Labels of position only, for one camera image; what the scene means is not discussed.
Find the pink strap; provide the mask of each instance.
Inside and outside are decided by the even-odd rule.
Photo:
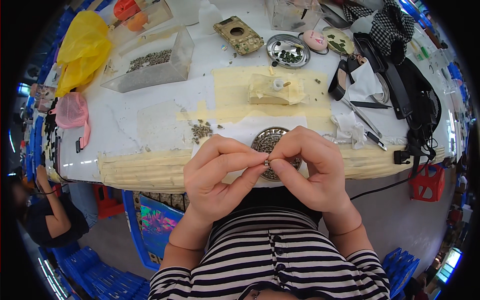
[[[90,137],[90,126],[88,126],[87,121],[85,120],[84,124],[84,136],[80,138],[80,148],[84,149],[88,144],[88,138]]]

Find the hand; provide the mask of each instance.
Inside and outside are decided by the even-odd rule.
[[[50,186],[50,184],[48,183],[47,170],[42,165],[39,165],[38,167],[36,167],[36,180],[41,186],[45,186],[45,185]]]
[[[214,134],[183,168],[183,181],[196,219],[213,223],[237,207],[268,166],[268,153],[259,153],[231,138]],[[222,179],[247,168],[232,184]]]
[[[285,160],[297,155],[307,163],[308,179]],[[342,154],[337,145],[316,132],[297,126],[280,139],[268,160],[287,189],[310,209],[338,212],[350,202]]]

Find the orange fruit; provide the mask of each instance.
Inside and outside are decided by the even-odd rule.
[[[127,28],[130,31],[140,31],[143,25],[148,22],[148,14],[139,12],[127,21]]]

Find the beige tape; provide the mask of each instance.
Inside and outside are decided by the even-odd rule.
[[[286,77],[289,73],[295,73],[299,78],[304,79],[304,92],[310,95],[309,103],[248,104],[248,81],[252,74],[270,76],[270,71],[265,66],[230,67],[213,70],[216,108],[209,110],[206,108],[206,102],[200,101],[196,111],[176,113],[177,120],[215,119],[217,123],[236,123],[247,115],[283,117],[302,113],[307,117],[308,128],[333,132],[327,75],[303,69],[275,68],[275,72],[276,77]]]
[[[369,179],[396,174],[412,165],[395,165],[393,152],[404,150],[404,146],[389,146],[383,151],[377,146],[366,145],[363,149],[351,149],[351,145],[340,145],[346,179]],[[444,159],[444,148],[435,149],[433,163]],[[144,192],[185,192],[183,166],[192,156],[192,149],[137,153],[123,156],[98,156],[98,168],[103,184],[118,189]],[[227,175],[223,182],[232,183],[236,177]]]

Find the white table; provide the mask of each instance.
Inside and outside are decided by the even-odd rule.
[[[241,18],[252,27],[266,41],[272,35],[288,33],[270,30],[268,13],[264,10],[262,0],[229,1],[217,5],[226,19],[232,15]],[[155,27],[163,27],[175,22],[175,18]],[[316,29],[321,31],[328,24],[321,20]],[[75,151],[75,141],[83,135],[83,127],[64,130],[60,143],[60,175],[70,180],[100,181],[96,164],[98,153],[112,153],[113,155],[133,154],[144,151],[144,146],[137,134],[137,112],[155,104],[171,101],[187,110],[196,110],[197,102],[206,100],[207,107],[215,107],[214,80],[212,69],[228,67],[228,60],[232,59],[234,50],[218,34],[205,36],[200,33],[198,24],[188,26],[188,31],[195,43],[192,64],[188,80],[178,83],[151,86],[124,94],[103,88],[101,72],[82,91],[88,103],[89,124],[92,128],[88,145],[80,153]],[[227,51],[222,51],[221,46],[228,45]],[[445,156],[452,156],[451,138],[455,138],[451,114],[454,111],[451,95],[445,95],[445,83],[441,74],[432,74],[427,61],[417,63],[424,76],[431,82],[442,105],[442,120],[434,132],[434,138],[440,146],[445,146]],[[327,55],[320,56],[312,53],[312,59],[305,66],[328,74],[328,83],[339,62],[339,55],[330,51]],[[238,55],[230,66],[257,66],[267,65],[265,50],[249,55]],[[349,113],[349,108],[342,102],[332,99],[332,114]],[[392,109],[365,109],[368,117],[381,129],[387,140],[400,140],[404,142],[408,131],[405,120],[397,120]],[[181,136],[176,136],[174,131],[162,132],[158,139],[156,150],[169,150],[173,148],[192,148],[192,144],[183,141]]]

